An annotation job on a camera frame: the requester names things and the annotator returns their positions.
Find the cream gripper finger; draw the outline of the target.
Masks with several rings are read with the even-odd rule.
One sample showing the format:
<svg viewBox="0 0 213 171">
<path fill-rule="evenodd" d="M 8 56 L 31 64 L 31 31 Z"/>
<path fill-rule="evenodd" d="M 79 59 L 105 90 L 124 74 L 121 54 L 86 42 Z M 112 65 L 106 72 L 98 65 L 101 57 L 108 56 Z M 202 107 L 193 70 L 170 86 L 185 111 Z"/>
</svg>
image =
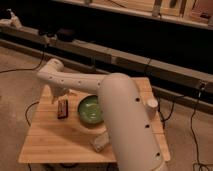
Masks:
<svg viewBox="0 0 213 171">
<path fill-rule="evenodd" d="M 58 100 L 58 96 L 52 96 L 51 103 L 55 103 Z"/>
</svg>

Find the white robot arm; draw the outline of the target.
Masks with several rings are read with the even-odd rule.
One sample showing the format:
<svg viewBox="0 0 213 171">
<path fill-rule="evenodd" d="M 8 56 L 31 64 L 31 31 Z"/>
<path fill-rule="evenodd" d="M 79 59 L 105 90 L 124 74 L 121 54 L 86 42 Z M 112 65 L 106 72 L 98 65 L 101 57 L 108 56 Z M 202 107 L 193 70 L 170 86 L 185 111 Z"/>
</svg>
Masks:
<svg viewBox="0 0 213 171">
<path fill-rule="evenodd" d="M 37 76 L 60 89 L 98 96 L 119 171 L 169 171 L 139 87 L 131 77 L 122 73 L 65 73 L 63 67 L 60 60 L 51 59 Z"/>
</svg>

